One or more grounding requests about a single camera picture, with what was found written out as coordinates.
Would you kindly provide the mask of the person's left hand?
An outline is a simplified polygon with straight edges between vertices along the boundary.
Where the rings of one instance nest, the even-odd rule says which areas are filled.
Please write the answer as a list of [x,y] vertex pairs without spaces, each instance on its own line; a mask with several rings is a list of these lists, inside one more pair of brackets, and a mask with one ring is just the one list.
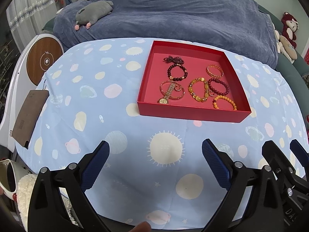
[[151,226],[148,222],[142,222],[131,229],[129,232],[151,232]]

